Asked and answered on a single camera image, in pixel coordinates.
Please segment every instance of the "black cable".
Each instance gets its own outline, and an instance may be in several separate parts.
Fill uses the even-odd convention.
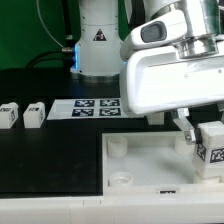
[[[30,65],[29,68],[33,68],[36,64],[40,63],[40,62],[45,62],[45,61],[63,61],[65,60],[64,58],[46,58],[46,59],[39,59],[36,60],[32,65]]]
[[[37,55],[36,57],[34,57],[29,63],[27,63],[26,67],[25,68],[30,68],[30,66],[35,63],[37,60],[45,57],[45,56],[48,56],[48,55],[51,55],[51,54],[57,54],[57,53],[61,53],[61,49],[55,49],[55,50],[50,50],[50,51],[46,51],[44,53],[41,53],[39,55]]]
[[[66,47],[74,47],[75,40],[72,35],[71,20],[69,16],[68,0],[61,0],[62,12],[64,17]]]

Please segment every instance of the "cable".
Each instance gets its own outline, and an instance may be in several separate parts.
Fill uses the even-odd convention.
[[[39,19],[40,19],[40,22],[41,22],[43,28],[45,29],[45,31],[47,32],[47,34],[50,36],[50,38],[51,38],[54,42],[56,42],[60,47],[63,47],[63,45],[62,45],[60,42],[58,42],[58,41],[52,36],[52,34],[50,33],[50,31],[49,31],[48,28],[46,27],[46,25],[45,25],[45,23],[44,23],[44,21],[43,21],[43,19],[42,19],[42,16],[41,16],[41,12],[40,12],[40,2],[39,2],[39,0],[36,0],[36,3],[37,3],[37,12],[38,12],[38,16],[39,16]]]
[[[30,65],[29,68],[33,68],[36,64],[40,63],[40,62],[45,62],[45,61],[63,61],[65,60],[64,58],[46,58],[46,59],[39,59],[37,61],[35,61],[32,65]]]
[[[51,54],[57,54],[57,53],[61,53],[62,51],[60,49],[56,49],[56,50],[50,50],[50,51],[46,51],[44,53],[41,53],[39,55],[37,55],[36,57],[34,57],[30,62],[27,63],[26,67],[25,68],[30,68],[30,66],[35,63],[37,60],[45,57],[45,56],[48,56],[48,55],[51,55]]]

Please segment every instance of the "warning label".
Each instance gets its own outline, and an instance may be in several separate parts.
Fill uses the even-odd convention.
[[[107,41],[103,31],[101,29],[98,30],[96,36],[94,37],[93,41]]]

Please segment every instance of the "green wall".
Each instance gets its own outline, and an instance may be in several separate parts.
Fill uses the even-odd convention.
[[[123,0],[119,1],[119,31],[124,39],[127,27]],[[61,0],[40,0],[41,14],[53,36],[62,44],[64,24]],[[73,35],[80,37],[78,0],[69,0]],[[36,55],[58,48],[43,29],[37,14],[35,0],[0,0],[0,69],[22,68]],[[62,66],[61,62],[42,63],[39,66]]]

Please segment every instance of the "small white block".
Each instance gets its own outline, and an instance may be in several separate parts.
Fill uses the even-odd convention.
[[[199,124],[203,145],[208,149],[224,147],[224,125],[221,121]]]
[[[45,106],[39,102],[30,104],[23,114],[25,128],[40,128],[45,118]]]
[[[18,119],[16,103],[2,104],[0,107],[0,129],[10,129]]]
[[[124,157],[128,150],[127,138],[123,136],[113,136],[107,141],[108,155],[115,158]]]
[[[195,145],[188,145],[184,136],[176,136],[175,152],[183,156],[192,156],[194,154]]]
[[[147,116],[149,125],[164,125],[164,112]]]
[[[197,171],[194,173],[195,184],[217,184],[219,182],[220,182],[220,177],[203,178],[200,176],[200,174]]]
[[[224,124],[210,122],[199,124],[203,143],[197,145],[193,165],[202,178],[223,176],[224,173]]]

